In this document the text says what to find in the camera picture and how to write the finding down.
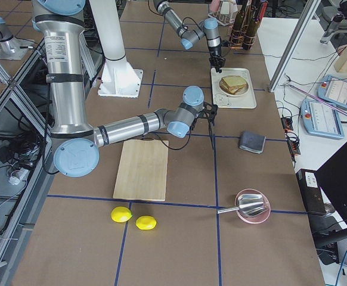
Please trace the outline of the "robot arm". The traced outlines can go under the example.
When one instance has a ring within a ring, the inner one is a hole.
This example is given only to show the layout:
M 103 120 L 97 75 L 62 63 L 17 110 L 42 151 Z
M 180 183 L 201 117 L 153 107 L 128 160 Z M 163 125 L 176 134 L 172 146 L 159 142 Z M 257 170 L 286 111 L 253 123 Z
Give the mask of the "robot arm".
M 99 148 L 166 128 L 179 138 L 190 130 L 203 110 L 204 95 L 198 86 L 184 90 L 176 110 L 161 108 L 98 127 L 88 123 L 80 50 L 84 31 L 84 1 L 33 1 L 33 22 L 44 34 L 47 82 L 53 100 L 55 123 L 51 129 L 54 165 L 69 177 L 95 169 Z M 128 63 L 119 16 L 114 1 L 91 1 L 91 10 L 106 58 L 100 94 L 137 97 L 142 71 Z
M 219 34 L 217 20 L 207 18 L 200 23 L 196 23 L 193 20 L 195 27 L 191 29 L 179 18 L 168 1 L 153 2 L 157 13 L 165 18 L 175 33 L 180 37 L 181 45 L 184 49 L 189 50 L 203 38 L 206 39 L 210 55 L 210 66 L 217 73 L 220 73 L 225 64 L 225 58 L 222 56 L 222 39 Z

